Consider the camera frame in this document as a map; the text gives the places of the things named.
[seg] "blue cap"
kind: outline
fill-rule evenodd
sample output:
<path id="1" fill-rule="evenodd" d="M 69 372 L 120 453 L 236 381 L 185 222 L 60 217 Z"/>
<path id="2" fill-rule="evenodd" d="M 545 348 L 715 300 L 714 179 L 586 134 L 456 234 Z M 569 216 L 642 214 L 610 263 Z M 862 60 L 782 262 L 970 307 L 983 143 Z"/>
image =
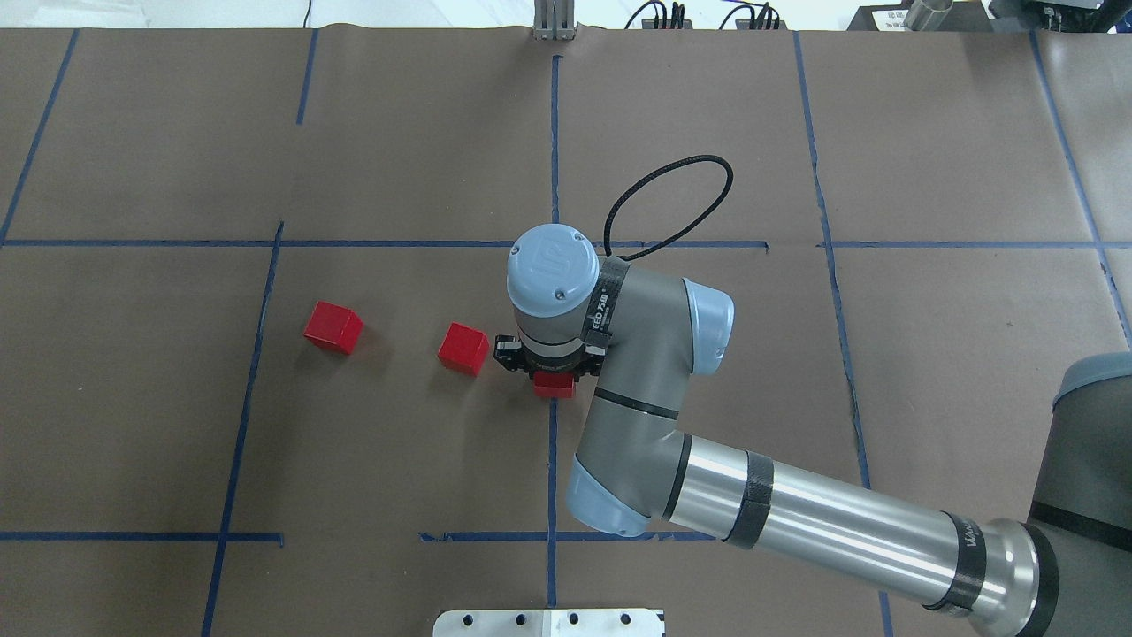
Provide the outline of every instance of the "blue cap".
<path id="1" fill-rule="evenodd" d="M 574 471 L 569 473 L 566 506 L 578 522 L 602 533 L 636 537 L 649 526 L 646 516 L 634 511 L 601 487 L 577 462 L 577 456 L 574 456 Z"/>
<path id="2" fill-rule="evenodd" d="M 1132 352 L 1098 354 L 1082 359 L 1065 371 L 1061 391 L 1054 399 L 1054 407 L 1057 406 L 1058 401 L 1075 390 L 1121 377 L 1132 377 Z"/>
<path id="3" fill-rule="evenodd" d="M 735 301 L 727 293 L 687 278 L 688 310 L 692 312 L 692 373 L 711 376 L 719 370 L 731 341 Z"/>
<path id="4" fill-rule="evenodd" d="M 507 295 L 523 313 L 560 316 L 585 302 L 601 264 L 593 244 L 563 223 L 531 227 L 507 257 Z"/>

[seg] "white bracket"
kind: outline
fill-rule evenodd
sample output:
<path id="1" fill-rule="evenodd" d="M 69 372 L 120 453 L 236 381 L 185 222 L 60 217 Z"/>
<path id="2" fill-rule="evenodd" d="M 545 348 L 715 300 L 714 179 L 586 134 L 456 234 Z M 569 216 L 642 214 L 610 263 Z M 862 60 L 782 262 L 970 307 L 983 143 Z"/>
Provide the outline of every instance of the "white bracket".
<path id="1" fill-rule="evenodd" d="M 664 637 L 664 611 L 573 609 L 448 611 L 432 637 Z"/>
<path id="2" fill-rule="evenodd" d="M 574 0 L 534 0 L 535 40 L 574 40 Z"/>

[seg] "red block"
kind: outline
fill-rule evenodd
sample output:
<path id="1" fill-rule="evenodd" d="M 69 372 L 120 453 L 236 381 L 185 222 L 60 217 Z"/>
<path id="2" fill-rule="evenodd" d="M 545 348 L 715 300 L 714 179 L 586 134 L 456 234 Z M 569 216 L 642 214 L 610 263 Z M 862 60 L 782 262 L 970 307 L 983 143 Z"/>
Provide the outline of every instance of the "red block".
<path id="1" fill-rule="evenodd" d="M 534 395 L 541 398 L 574 398 L 574 375 L 535 372 Z"/>
<path id="2" fill-rule="evenodd" d="M 463 372 L 470 377 L 480 376 L 480 368 L 488 358 L 488 336 L 468 326 L 453 324 L 448 328 L 440 352 L 436 353 L 440 363 L 449 370 Z"/>
<path id="3" fill-rule="evenodd" d="M 307 321 L 302 336 L 323 350 L 350 354 L 361 335 L 361 318 L 353 309 L 320 300 Z"/>

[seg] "black band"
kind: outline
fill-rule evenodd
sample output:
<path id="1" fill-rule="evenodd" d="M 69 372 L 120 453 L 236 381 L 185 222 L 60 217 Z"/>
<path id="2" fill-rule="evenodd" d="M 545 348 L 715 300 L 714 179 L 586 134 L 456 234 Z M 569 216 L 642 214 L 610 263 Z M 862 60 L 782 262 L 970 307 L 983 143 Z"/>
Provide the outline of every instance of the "black band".
<path id="1" fill-rule="evenodd" d="M 1030 505 L 1030 519 L 1046 523 L 1049 526 L 1063 528 L 1094 542 L 1107 544 L 1113 549 L 1132 553 L 1132 531 L 1108 523 L 1058 509 L 1045 502 L 1035 500 Z"/>
<path id="2" fill-rule="evenodd" d="M 680 499 L 680 490 L 684 489 L 684 474 L 688 471 L 688 457 L 692 456 L 692 436 L 684 434 L 684 447 L 680 448 L 680 464 L 676 466 L 676 480 L 672 481 L 672 492 L 668 494 L 668 506 L 664 507 L 663 519 L 672 517 L 676 510 L 676 501 Z"/>
<path id="3" fill-rule="evenodd" d="M 747 487 L 743 490 L 743 502 L 739 505 L 739 515 L 735 517 L 735 526 L 723 542 L 739 549 L 754 546 L 766 526 L 773 492 L 774 460 L 747 451 Z"/>
<path id="4" fill-rule="evenodd" d="M 1057 556 L 1049 545 L 1046 535 L 1038 527 L 1023 524 L 1022 528 L 1030 534 L 1034 550 L 1038 554 L 1038 599 L 1034 602 L 1030 619 L 1017 637 L 1041 637 L 1049 628 L 1057 609 L 1057 593 L 1061 591 L 1061 575 L 1057 570 Z"/>
<path id="5" fill-rule="evenodd" d="M 582 326 L 582 343 L 602 350 L 609 347 L 612 336 L 609 324 L 614 320 L 614 307 L 617 295 L 621 293 L 621 283 L 629 270 L 627 260 L 616 256 L 606 258 L 598 273 L 598 283 L 590 293 L 590 305 L 585 310 L 585 325 Z"/>
<path id="6" fill-rule="evenodd" d="M 619 394 L 614 394 L 607 389 L 598 388 L 593 390 L 594 398 L 601 398 L 610 403 L 616 403 L 621 407 L 628 407 L 629 410 L 636 410 L 637 412 L 644 412 L 650 416 L 660 416 L 661 419 L 668 419 L 669 421 L 675 421 L 679 418 L 680 413 L 675 410 L 669 410 L 667 407 L 660 407 L 653 405 L 652 403 L 644 403 L 643 401 L 637 401 L 635 398 L 629 398 L 627 396 L 621 396 Z"/>
<path id="7" fill-rule="evenodd" d="M 959 536 L 959 556 L 955 560 L 955 575 L 951 578 L 947 593 L 938 602 L 924 608 L 929 611 L 947 612 L 952 608 L 971 610 L 975 600 L 983 591 L 983 580 L 987 576 L 987 545 L 983 530 L 972 520 L 944 511 Z"/>

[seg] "white floor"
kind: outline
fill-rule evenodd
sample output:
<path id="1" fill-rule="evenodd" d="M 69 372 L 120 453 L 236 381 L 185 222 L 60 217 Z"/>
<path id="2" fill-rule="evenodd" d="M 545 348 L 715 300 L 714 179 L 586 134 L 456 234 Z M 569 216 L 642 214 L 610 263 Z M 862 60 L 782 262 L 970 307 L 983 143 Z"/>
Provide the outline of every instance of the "white floor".
<path id="1" fill-rule="evenodd" d="M 780 0 L 773 6 L 790 28 L 843 31 L 858 6 L 883 2 Z M 621 28 L 640 5 L 638 0 L 578 0 L 575 17 L 583 24 Z M 533 7 L 532 0 L 314 0 L 310 24 L 530 26 Z M 689 0 L 686 17 L 696 28 L 717 28 L 734 7 L 726 0 Z M 307 0 L 0 0 L 0 27 L 298 27 L 306 12 Z"/>

